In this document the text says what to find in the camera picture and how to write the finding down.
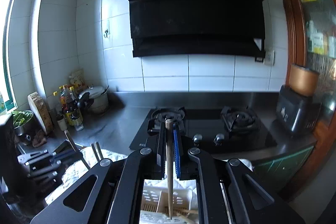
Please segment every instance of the green vegetable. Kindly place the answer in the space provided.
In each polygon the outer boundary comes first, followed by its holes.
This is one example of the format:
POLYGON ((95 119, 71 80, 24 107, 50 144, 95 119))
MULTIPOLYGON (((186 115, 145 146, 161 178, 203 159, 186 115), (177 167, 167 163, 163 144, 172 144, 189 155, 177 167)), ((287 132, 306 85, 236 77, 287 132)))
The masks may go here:
POLYGON ((26 111, 12 111, 14 127, 19 127, 28 122, 34 115, 32 112, 26 111))

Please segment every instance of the gas stove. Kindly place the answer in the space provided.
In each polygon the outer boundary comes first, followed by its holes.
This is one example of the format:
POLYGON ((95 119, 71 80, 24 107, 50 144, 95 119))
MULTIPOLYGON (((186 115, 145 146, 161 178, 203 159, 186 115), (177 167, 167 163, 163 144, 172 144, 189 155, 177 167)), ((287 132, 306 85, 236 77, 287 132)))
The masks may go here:
POLYGON ((276 146, 277 143, 250 108, 151 109, 135 135, 132 150, 146 146, 146 140, 160 132, 161 123, 172 119, 182 136, 194 140, 195 147, 210 154, 250 151, 276 146))

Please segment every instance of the stove knob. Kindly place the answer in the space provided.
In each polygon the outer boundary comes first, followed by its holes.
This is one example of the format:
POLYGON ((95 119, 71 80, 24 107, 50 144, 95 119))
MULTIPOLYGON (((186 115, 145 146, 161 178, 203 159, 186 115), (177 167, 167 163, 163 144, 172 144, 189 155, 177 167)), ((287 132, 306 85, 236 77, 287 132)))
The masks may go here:
POLYGON ((196 134, 196 135, 193 137, 195 146, 198 146, 198 145, 201 143, 202 138, 203 138, 203 136, 202 136, 201 134, 196 134))
POLYGON ((216 144, 216 146, 218 146, 218 145, 221 145, 223 143, 223 141, 224 141, 224 134, 220 133, 220 134, 216 135, 213 142, 216 144))

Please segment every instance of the window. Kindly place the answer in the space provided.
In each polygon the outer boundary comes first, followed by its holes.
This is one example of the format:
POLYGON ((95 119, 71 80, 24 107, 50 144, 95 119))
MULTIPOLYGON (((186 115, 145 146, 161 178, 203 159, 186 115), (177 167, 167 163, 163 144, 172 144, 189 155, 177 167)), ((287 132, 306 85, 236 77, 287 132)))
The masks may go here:
POLYGON ((3 34, 2 51, 0 51, 0 91, 5 101, 7 110, 14 107, 13 96, 9 86, 9 77, 7 72, 7 27, 9 26, 10 9, 13 0, 0 0, 0 33, 3 34))

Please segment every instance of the white plastic basket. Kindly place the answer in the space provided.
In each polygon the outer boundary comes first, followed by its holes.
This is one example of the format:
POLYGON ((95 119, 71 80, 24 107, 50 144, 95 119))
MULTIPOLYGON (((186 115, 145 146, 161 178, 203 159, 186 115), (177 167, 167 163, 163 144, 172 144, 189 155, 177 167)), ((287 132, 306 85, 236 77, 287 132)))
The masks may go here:
MULTIPOLYGON (((181 209, 190 210, 193 193, 188 189, 178 189, 173 192, 173 210, 182 215, 188 214, 181 209)), ((168 189, 161 187, 144 186, 141 202, 141 224, 185 224, 179 217, 168 217, 168 189)))

